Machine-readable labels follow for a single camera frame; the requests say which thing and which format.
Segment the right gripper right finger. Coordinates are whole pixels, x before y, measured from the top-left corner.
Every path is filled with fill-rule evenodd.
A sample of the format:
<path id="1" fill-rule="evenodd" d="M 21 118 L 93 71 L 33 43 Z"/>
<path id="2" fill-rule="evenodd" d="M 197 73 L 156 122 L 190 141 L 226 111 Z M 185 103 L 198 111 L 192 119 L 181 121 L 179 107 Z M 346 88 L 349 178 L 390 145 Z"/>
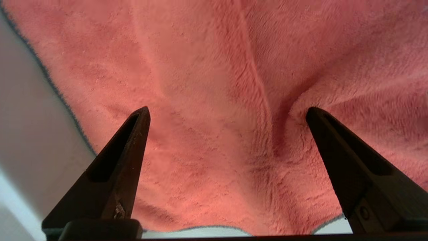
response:
<path id="1" fill-rule="evenodd" d="M 306 122 L 353 233 L 427 232 L 427 191 L 330 113 Z"/>

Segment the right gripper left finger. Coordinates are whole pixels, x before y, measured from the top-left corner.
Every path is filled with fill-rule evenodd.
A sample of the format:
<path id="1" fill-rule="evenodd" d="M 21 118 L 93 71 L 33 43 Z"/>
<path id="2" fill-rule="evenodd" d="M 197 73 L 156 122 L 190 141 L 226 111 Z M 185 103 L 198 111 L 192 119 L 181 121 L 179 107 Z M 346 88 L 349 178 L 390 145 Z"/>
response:
<path id="1" fill-rule="evenodd" d="M 150 122 L 148 107 L 126 119 L 43 220 L 43 232 L 58 232 L 79 219 L 130 218 Z"/>

